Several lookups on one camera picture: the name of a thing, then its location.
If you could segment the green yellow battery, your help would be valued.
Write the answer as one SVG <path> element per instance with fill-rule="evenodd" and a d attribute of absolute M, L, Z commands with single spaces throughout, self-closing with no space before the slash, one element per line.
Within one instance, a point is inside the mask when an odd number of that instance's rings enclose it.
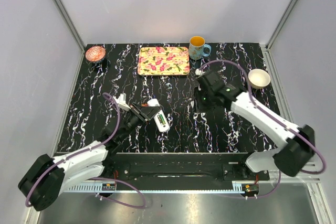
<path fill-rule="evenodd" d="M 166 121 L 164 114 L 160 114 L 159 118 L 160 118 L 160 122 L 162 125 L 167 125 L 167 121 Z"/>

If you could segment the white remote control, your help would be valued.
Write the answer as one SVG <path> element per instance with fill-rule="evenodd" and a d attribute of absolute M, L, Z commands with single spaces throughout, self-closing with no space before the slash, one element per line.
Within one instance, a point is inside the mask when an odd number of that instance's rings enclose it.
<path fill-rule="evenodd" d="M 159 104 L 159 102 L 158 102 L 157 99 L 151 99 L 151 100 L 149 100 L 149 101 L 147 102 L 147 105 L 148 105 L 148 106 L 160 106 L 160 107 L 161 107 L 161 105 Z M 156 123 L 157 129 L 158 129 L 159 132 L 161 132 L 161 133 L 163 133 L 163 132 L 167 132 L 167 131 L 170 129 L 170 126 L 169 126 L 167 120 L 166 120 L 166 121 L 167 121 L 167 125 L 162 125 L 162 124 L 159 123 L 157 116 L 159 116 L 160 114 L 164 114 L 162 109 L 161 109 L 161 111 L 160 111 L 158 114 L 156 114 L 155 117 L 154 117 L 154 121 L 155 121 L 155 123 Z"/>

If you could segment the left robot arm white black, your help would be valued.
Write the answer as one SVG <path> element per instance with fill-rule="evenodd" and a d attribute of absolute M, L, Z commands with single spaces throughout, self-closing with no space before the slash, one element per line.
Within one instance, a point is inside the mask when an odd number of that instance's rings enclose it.
<path fill-rule="evenodd" d="M 62 156 L 43 154 L 35 160 L 18 183 L 18 189 L 26 197 L 26 207 L 42 211 L 72 186 L 96 177 L 111 178 L 114 168 L 108 160 L 133 130 L 151 121 L 161 110 L 156 99 L 145 105 L 116 103 L 115 106 L 118 112 L 125 110 L 125 114 L 110 119 L 96 141 Z"/>

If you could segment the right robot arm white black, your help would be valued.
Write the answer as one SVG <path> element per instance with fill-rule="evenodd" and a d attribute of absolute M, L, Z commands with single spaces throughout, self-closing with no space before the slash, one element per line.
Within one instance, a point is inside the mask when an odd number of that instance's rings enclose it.
<path fill-rule="evenodd" d="M 195 71 L 198 87 L 195 88 L 195 105 L 200 111 L 225 108 L 265 133 L 276 145 L 275 149 L 249 153 L 239 166 L 239 175 L 250 180 L 257 172 L 278 169 L 295 177 L 314 155 L 314 130 L 299 127 L 251 97 L 241 85 L 226 84 L 216 72 Z"/>

